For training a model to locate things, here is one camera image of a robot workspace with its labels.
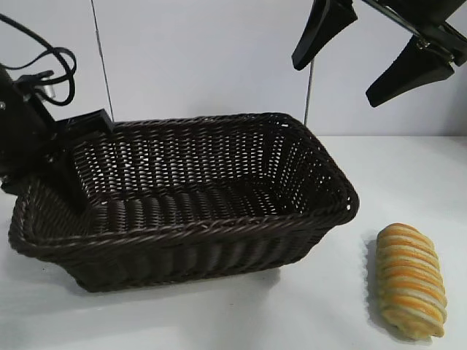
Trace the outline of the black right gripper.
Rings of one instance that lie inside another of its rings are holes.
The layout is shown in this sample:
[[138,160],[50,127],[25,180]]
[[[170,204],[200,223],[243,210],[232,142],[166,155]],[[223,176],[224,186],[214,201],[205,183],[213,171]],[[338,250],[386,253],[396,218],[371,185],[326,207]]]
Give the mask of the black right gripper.
[[[448,79],[451,63],[466,63],[466,37],[447,19],[464,1],[366,1],[414,36],[391,66],[368,88],[366,97],[377,107],[409,90]],[[301,38],[291,56],[303,70],[321,49],[358,19],[351,0],[315,0]]]

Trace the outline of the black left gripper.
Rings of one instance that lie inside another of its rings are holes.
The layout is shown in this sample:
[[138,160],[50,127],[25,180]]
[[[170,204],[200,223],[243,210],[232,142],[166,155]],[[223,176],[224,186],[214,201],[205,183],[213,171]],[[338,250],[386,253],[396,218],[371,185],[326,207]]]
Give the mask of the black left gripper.
[[88,203],[74,162],[74,149],[85,141],[113,132],[104,109],[54,120],[34,91],[50,71],[13,80],[1,69],[1,189],[20,194],[22,180],[41,177],[69,184],[69,202],[77,212]]

